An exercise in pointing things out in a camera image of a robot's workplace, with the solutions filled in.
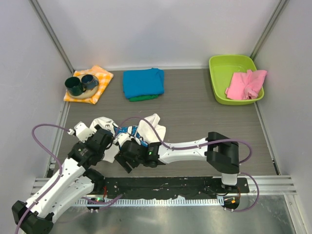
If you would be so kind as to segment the green plastic basin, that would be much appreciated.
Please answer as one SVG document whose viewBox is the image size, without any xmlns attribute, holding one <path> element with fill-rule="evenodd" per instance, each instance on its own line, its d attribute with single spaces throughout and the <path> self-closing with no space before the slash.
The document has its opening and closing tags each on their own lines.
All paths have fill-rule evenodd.
<svg viewBox="0 0 312 234">
<path fill-rule="evenodd" d="M 248 100 L 232 100 L 225 95 L 229 87 L 232 75 L 235 72 L 247 72 L 258 70 L 254 61 L 245 55 L 218 55 L 209 59 L 209 68 L 213 92 L 217 102 L 223 105 L 248 105 L 261 100 L 264 97 L 264 89 L 261 88 L 258 98 Z"/>
</svg>

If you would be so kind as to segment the white printed t-shirt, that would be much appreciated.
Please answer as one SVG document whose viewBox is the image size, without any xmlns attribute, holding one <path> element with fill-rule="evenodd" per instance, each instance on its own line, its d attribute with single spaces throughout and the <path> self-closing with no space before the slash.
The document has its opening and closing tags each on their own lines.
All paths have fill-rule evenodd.
<svg viewBox="0 0 312 234">
<path fill-rule="evenodd" d="M 120 151 L 123 143 L 133 139 L 140 145 L 148 147 L 150 143 L 158 142 L 159 139 L 164 140 L 166 127 L 159 125 L 160 117 L 158 114 L 145 117 L 140 120 L 138 125 L 119 127 L 112 119 L 107 117 L 99 117 L 92 121 L 90 129 L 95 131 L 95 126 L 99 124 L 103 129 L 109 130 L 115 137 L 113 145 L 105 151 L 103 160 L 113 163 L 115 156 Z"/>
</svg>

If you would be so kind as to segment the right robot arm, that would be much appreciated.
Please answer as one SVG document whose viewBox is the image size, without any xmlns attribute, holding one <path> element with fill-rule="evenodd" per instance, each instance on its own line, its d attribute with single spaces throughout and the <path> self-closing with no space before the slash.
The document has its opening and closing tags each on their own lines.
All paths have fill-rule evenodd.
<svg viewBox="0 0 312 234">
<path fill-rule="evenodd" d="M 115 160 L 127 173 L 139 165 L 156 168 L 178 161 L 203 161 L 221 173 L 220 187 L 223 191 L 230 193 L 238 186 L 239 145 L 217 132 L 182 143 L 158 141 L 143 145 L 134 138 L 126 139 L 119 144 Z"/>
</svg>

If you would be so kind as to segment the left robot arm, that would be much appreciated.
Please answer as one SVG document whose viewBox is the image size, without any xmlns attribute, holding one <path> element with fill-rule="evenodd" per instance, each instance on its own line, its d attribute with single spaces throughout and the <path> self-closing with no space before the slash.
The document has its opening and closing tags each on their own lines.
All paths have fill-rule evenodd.
<svg viewBox="0 0 312 234">
<path fill-rule="evenodd" d="M 39 191 L 25 202 L 14 203 L 16 233 L 23 230 L 26 234 L 48 234 L 58 218 L 78 199 L 103 191 L 104 176 L 91 167 L 103 159 L 113 142 L 113 134 L 100 126 L 93 131 L 82 122 L 64 131 L 76 136 L 78 142 Z"/>
</svg>

